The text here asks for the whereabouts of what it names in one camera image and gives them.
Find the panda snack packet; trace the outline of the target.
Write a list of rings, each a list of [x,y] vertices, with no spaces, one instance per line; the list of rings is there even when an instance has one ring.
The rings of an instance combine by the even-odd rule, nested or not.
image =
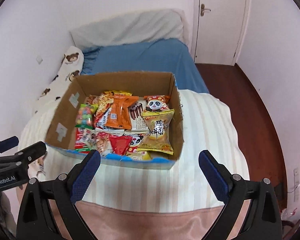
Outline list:
[[[140,142],[142,141],[143,137],[145,136],[145,133],[134,133],[129,134],[129,136],[132,137],[132,140],[130,142],[126,155],[130,155],[137,152],[137,148]]]
[[[167,103],[170,100],[170,96],[168,95],[152,95],[152,96],[144,96],[143,98],[147,102],[145,111],[163,112],[169,110]]]

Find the striped pink quilt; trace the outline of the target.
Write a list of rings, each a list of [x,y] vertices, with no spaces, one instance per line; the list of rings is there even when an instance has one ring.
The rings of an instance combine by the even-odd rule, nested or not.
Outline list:
[[[209,150],[231,173],[249,179],[230,108],[206,93],[180,91],[184,145],[169,170],[101,165],[79,213],[99,239],[201,239],[220,213],[198,164]]]

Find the grey pillow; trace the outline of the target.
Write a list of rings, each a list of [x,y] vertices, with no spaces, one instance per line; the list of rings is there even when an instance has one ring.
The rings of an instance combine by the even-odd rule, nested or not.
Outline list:
[[[189,44],[189,25],[179,9],[136,11],[91,22],[70,31],[79,49],[176,38]]]

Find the wall socket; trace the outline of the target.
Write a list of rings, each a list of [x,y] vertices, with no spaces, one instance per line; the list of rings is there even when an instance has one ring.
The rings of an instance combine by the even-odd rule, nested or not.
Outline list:
[[[300,187],[300,179],[299,179],[299,169],[294,169],[294,202],[299,201],[299,187]]]

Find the colourful candy ball bag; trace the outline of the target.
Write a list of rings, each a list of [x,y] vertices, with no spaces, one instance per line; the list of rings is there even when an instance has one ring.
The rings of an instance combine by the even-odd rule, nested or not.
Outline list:
[[[93,115],[98,109],[98,104],[81,104],[76,116],[75,127],[93,129]]]

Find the red long snack packet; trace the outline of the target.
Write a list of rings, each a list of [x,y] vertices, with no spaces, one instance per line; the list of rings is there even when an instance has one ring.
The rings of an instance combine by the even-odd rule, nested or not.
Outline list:
[[[75,151],[88,154],[96,149],[96,132],[92,129],[80,128],[76,130]]]

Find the red triangular snack packet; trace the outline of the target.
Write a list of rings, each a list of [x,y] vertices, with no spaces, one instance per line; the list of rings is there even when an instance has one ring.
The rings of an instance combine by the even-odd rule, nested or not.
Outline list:
[[[132,136],[123,135],[119,137],[117,135],[110,134],[109,141],[115,154],[125,155],[132,141]]]

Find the cardboard milk box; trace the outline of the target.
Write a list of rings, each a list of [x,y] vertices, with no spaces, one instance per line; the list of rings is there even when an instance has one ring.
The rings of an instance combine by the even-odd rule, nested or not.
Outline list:
[[[105,164],[168,170],[183,149],[183,117],[169,72],[74,77],[45,142],[80,158],[97,150]]]

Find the yellow packet at back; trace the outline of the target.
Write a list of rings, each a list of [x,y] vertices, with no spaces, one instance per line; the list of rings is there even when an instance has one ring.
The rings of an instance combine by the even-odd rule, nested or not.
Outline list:
[[[105,91],[104,94],[132,96],[132,93],[130,93],[130,92],[125,92],[125,91],[122,91],[122,90],[110,90],[110,91]]]

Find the orange snack packet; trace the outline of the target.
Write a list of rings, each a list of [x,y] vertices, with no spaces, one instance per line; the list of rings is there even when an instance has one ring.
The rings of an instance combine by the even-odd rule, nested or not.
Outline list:
[[[117,129],[132,129],[128,108],[138,99],[138,96],[115,95],[106,126]]]

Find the white cookie packet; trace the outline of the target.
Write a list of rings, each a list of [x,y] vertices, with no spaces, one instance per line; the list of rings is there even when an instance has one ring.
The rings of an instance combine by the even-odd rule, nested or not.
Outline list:
[[[110,143],[110,135],[122,136],[124,135],[124,129],[100,129],[95,128],[96,132],[96,149],[101,156],[114,153],[113,147]]]

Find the chocolate stick box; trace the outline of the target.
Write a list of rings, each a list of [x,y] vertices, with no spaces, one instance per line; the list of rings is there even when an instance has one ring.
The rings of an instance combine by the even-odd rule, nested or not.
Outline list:
[[[145,100],[138,100],[132,106],[128,108],[130,122],[132,125],[131,131],[133,132],[148,132],[148,126],[146,125],[142,113],[146,108]]]

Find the yellow chip packet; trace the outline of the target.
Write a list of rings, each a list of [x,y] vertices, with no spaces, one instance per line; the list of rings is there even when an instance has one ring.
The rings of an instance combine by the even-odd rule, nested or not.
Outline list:
[[[143,137],[137,151],[152,151],[173,155],[174,150],[167,134],[173,116],[174,109],[163,112],[143,112],[142,118],[149,128],[149,133]]]

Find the cheese noodle packet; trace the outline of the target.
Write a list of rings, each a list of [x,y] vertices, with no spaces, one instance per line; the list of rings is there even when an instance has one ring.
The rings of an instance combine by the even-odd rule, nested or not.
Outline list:
[[[114,93],[105,91],[98,97],[98,108],[93,117],[93,128],[97,127],[97,123],[104,116],[106,111],[112,106],[114,102]]]

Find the bear print bolster pillow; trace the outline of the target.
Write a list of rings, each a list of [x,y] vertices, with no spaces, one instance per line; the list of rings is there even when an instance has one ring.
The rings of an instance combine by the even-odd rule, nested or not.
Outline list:
[[[84,56],[82,51],[77,47],[71,46],[64,54],[57,75],[34,104],[34,113],[37,113],[48,102],[56,101],[63,97],[71,82],[80,76],[83,62]]]

